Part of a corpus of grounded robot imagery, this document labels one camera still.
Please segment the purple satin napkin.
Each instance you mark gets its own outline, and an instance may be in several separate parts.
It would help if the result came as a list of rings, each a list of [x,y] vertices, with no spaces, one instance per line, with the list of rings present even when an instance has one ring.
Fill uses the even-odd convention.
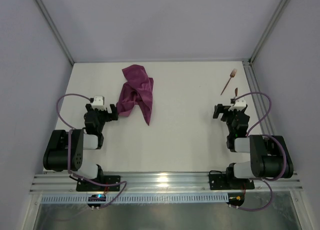
[[[150,124],[153,109],[154,80],[141,65],[131,65],[122,69],[126,79],[116,104],[119,116],[128,117],[138,105],[147,125]]]

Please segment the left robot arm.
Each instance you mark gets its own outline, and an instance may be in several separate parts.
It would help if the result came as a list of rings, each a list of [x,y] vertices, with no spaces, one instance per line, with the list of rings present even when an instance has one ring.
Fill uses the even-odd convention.
[[[118,120],[117,108],[111,104],[111,112],[108,112],[93,104],[86,104],[85,107],[87,112],[84,114],[84,128],[52,132],[43,156],[43,167],[55,172],[66,170],[78,179],[105,186],[101,166],[85,160],[84,151],[102,148],[104,126],[107,122]]]

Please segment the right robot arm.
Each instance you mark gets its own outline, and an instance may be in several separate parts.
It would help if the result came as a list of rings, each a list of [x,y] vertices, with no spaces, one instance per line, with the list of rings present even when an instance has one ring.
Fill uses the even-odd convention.
[[[250,180],[260,178],[278,180],[291,178],[294,166],[282,136],[250,135],[247,130],[250,117],[245,113],[246,107],[236,108],[217,104],[214,107],[213,118],[220,115],[226,123],[228,136],[227,148],[234,153],[246,153],[249,161],[232,163],[226,169],[226,175],[231,179]]]

